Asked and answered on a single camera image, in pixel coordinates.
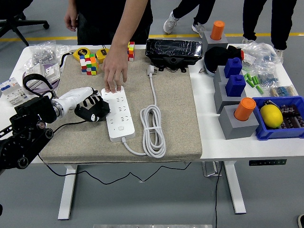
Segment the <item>rubik's cube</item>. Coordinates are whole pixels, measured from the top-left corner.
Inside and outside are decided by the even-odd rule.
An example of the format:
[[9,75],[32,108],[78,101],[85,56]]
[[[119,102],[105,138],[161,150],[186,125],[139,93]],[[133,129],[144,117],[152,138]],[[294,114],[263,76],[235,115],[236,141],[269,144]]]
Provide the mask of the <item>rubik's cube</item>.
[[80,56],[80,65],[83,75],[97,75],[98,62],[94,54]]
[[135,43],[129,42],[128,44],[128,61],[133,62],[135,57]]

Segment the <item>person's arm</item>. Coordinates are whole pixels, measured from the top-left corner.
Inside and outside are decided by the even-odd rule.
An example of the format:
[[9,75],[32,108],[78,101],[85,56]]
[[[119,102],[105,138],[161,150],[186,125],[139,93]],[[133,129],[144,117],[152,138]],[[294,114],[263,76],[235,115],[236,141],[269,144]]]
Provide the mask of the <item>person's arm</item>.
[[126,0],[122,18],[114,35],[111,48],[104,59],[104,85],[107,92],[121,90],[120,75],[123,73],[123,82],[127,81],[128,55],[127,46],[136,31],[143,16],[148,0]]
[[67,7],[66,15],[64,17],[66,28],[68,30],[73,32],[76,31],[76,28],[78,27],[77,17],[78,17],[78,12],[76,7],[76,0],[68,0],[68,7]]

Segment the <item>yellow floor line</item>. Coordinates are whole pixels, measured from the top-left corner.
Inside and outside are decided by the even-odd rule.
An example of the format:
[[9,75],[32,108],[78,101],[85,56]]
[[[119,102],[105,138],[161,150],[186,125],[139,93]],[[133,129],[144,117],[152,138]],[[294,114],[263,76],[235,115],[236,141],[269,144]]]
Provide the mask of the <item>yellow floor line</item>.
[[[242,33],[226,33],[226,37],[242,37]],[[269,37],[270,33],[256,33],[257,37]],[[291,32],[291,37],[304,36],[304,32]],[[198,34],[170,34],[170,35],[150,35],[149,38],[195,38]],[[77,40],[77,37],[29,37],[27,41],[44,41],[44,40]],[[21,41],[20,38],[0,38],[0,42]]]

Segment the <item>plastic bag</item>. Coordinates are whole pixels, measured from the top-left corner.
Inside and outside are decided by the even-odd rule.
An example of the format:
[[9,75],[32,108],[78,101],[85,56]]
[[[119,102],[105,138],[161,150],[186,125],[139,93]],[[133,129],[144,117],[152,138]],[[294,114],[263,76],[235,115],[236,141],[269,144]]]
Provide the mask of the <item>plastic bag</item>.
[[32,52],[32,56],[24,64],[22,70],[30,69],[38,63],[60,64],[63,54],[69,52],[71,47],[66,45],[56,45],[56,41],[51,40],[35,46],[30,46],[29,48]]
[[30,46],[32,52],[32,64],[35,66],[38,63],[56,64],[56,41],[47,41],[35,46]]
[[268,63],[265,65],[256,66],[257,76],[260,85],[263,88],[273,88],[280,86],[279,79],[275,73],[276,65],[274,63]]
[[244,52],[243,63],[247,67],[251,65],[264,65],[266,63],[277,64],[280,62],[280,58],[278,58],[276,53],[265,43],[258,44],[252,42],[244,45],[242,50]]
[[298,96],[293,85],[279,86],[269,89],[270,96]]

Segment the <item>black wire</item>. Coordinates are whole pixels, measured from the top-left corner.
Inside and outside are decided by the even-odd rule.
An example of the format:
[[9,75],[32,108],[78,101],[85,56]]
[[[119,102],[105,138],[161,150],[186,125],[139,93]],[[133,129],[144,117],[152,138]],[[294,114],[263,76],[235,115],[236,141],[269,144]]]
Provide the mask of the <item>black wire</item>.
[[138,177],[138,176],[136,176],[135,174],[129,172],[129,173],[128,173],[127,175],[125,175],[124,177],[118,178],[118,179],[116,179],[116,180],[114,180],[114,181],[112,181],[112,182],[109,182],[109,183],[104,183],[104,182],[102,182],[100,179],[98,179],[97,177],[94,177],[92,174],[90,174],[90,173],[89,173],[88,171],[86,171],[86,170],[83,170],[83,171],[81,171],[81,172],[76,172],[76,173],[58,174],[58,173],[56,173],[54,170],[52,170],[52,168],[49,167],[49,165],[46,164],[43,160],[42,160],[42,162],[48,167],[49,170],[52,171],[52,173],[54,173],[55,175],[57,175],[57,176],[59,176],[59,177],[66,177],[66,176],[69,176],[69,175],[78,175],[78,174],[81,174],[81,173],[84,173],[84,172],[85,172],[85,173],[88,174],[90,177],[92,177],[93,179],[99,181],[100,183],[102,183],[102,184],[104,184],[104,185],[113,184],[113,183],[115,183],[115,182],[117,182],[117,181],[120,181],[120,180],[122,180],[122,179],[128,177],[129,175],[132,175],[132,176],[136,177],[136,178],[139,179],[141,182],[146,182],[146,181],[147,181],[148,179],[150,179],[154,174],[156,174],[156,173],[158,172],[158,170],[160,170],[162,167],[164,167],[164,168],[166,168],[166,169],[170,169],[170,170],[186,170],[186,169],[189,167],[189,165],[191,164],[191,162],[190,162],[184,169],[172,168],[172,167],[167,167],[167,166],[162,165],[161,167],[159,167],[159,168],[157,169],[157,171],[155,171],[150,177],[148,177],[148,178],[145,179],[145,180],[142,180],[140,177]]
[[86,120],[84,120],[84,121],[80,121],[80,122],[76,122],[76,123],[65,123],[65,124],[63,124],[63,125],[61,125],[60,127],[58,127],[55,131],[54,131],[54,133],[57,131],[57,130],[59,130],[60,128],[62,128],[63,126],[66,126],[66,125],[74,125],[74,124],[82,124],[82,123],[84,123],[84,122],[86,122]]
[[[220,165],[220,169],[219,169],[219,173],[218,173],[219,175],[220,175],[220,172],[222,171],[223,163],[224,162],[222,161],[222,164]],[[218,199],[217,199],[217,193],[218,193],[219,175],[218,175],[217,184],[215,186],[215,228],[218,227],[218,211],[217,211]]]
[[68,52],[68,53],[65,53],[65,54],[62,55],[62,57],[61,57],[61,63],[60,63],[59,67],[63,66],[63,62],[65,60],[65,57],[68,56],[68,55],[71,55],[71,54],[72,54],[71,52]]

